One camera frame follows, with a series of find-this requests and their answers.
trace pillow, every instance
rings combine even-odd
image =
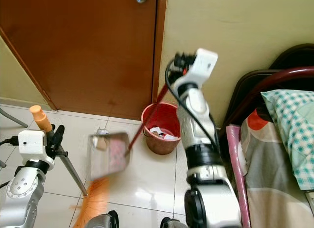
[[[314,189],[314,92],[261,92],[301,190]]]

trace wooden door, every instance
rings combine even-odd
[[[155,13],[156,0],[0,0],[0,27],[50,105],[139,119],[152,98]]]

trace wall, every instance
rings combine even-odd
[[[50,107],[0,37],[0,102],[22,107]]]
[[[218,53],[203,92],[221,124],[237,81],[284,50],[314,43],[314,0],[168,0],[159,89],[177,51]]]

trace red bucket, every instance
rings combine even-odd
[[[154,114],[144,126],[144,135],[149,149],[156,154],[169,154],[180,142],[180,123],[177,118],[177,107],[173,104],[159,103],[147,106],[142,113],[142,122],[156,108]],[[160,127],[166,134],[177,136],[175,140],[166,140],[149,131],[152,127]]]

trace tiled floor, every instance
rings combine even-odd
[[[12,116],[29,125],[28,129],[38,129],[26,108],[1,105]],[[68,111],[47,111],[51,123],[65,126],[63,148],[69,152],[69,158],[80,178],[85,181],[87,136],[98,128],[106,128],[110,133],[126,131],[132,138],[140,122],[106,116],[80,114]],[[0,140],[17,135],[24,130],[18,124],[0,115]],[[22,158],[19,148],[2,145],[0,160],[6,168],[0,168],[0,183],[12,179]],[[180,143],[169,155],[157,155],[146,146],[143,135],[133,147],[130,165],[127,169],[110,177],[107,210],[116,210],[120,227],[158,228],[163,217],[174,217],[184,222],[184,193],[186,183],[186,158]],[[38,205],[35,227],[69,228],[72,227],[82,199],[75,182],[56,159],[55,167],[47,173],[45,192]]]

